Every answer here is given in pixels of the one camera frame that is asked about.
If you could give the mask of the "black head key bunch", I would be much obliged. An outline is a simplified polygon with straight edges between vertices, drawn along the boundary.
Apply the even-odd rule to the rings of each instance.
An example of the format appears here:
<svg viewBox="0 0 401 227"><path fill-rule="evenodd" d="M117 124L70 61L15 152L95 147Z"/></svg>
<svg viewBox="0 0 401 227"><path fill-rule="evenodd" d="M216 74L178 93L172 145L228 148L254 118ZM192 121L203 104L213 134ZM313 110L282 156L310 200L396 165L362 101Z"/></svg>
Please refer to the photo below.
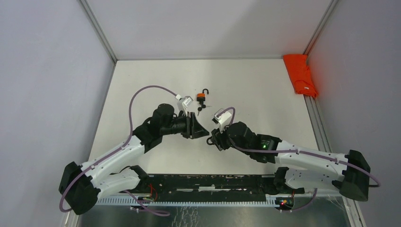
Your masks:
<svg viewBox="0 0 401 227"><path fill-rule="evenodd" d="M198 108L197 108L197 110L198 110L198 114L197 114L197 115L199 116L200 112L201 112L203 109L205 109L207 106L204 104L203 101L199 101L198 103L199 103L199 106L198 106Z"/></svg>

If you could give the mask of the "orange padlock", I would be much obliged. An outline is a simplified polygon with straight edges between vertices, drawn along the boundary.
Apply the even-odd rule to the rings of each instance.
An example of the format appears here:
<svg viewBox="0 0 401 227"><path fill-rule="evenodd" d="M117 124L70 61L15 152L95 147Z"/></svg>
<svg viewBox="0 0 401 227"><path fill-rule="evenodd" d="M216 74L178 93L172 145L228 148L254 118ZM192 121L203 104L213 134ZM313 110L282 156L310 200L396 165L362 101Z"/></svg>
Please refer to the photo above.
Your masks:
<svg viewBox="0 0 401 227"><path fill-rule="evenodd" d="M206 95L209 94L209 90L207 88L203 89L201 93L196 95L196 101L199 103L204 103L206 101Z"/></svg>

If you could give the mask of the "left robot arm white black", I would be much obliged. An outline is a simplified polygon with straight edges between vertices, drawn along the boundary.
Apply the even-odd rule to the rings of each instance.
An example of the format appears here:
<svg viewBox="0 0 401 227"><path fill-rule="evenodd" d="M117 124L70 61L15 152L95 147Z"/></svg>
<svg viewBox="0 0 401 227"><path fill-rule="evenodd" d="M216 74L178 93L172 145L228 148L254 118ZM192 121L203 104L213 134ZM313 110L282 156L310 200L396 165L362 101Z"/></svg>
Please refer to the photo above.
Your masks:
<svg viewBox="0 0 401 227"><path fill-rule="evenodd" d="M152 116L131 130L128 138L114 150L80 165L67 164L59 185L60 211L72 210L81 215L100 198L131 189L144 192L148 179L140 175L140 170L126 169L126 166L159 145L164 136L175 134L194 140L208 136L209 132L198 122L194 112L175 114L171 105L160 104Z"/></svg>

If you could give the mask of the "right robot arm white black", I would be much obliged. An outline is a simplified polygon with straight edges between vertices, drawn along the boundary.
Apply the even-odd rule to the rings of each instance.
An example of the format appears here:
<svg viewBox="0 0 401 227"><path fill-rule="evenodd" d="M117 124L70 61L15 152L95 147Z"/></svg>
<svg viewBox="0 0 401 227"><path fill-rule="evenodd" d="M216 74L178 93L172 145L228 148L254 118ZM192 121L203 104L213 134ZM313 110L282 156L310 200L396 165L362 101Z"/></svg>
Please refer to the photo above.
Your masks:
<svg viewBox="0 0 401 227"><path fill-rule="evenodd" d="M256 134L243 122L222 131L214 129L207 144L220 151L234 148L259 163L280 165L273 180L279 193L290 188L326 189L355 201L368 201L371 168L359 151L341 154L303 148L278 137Z"/></svg>

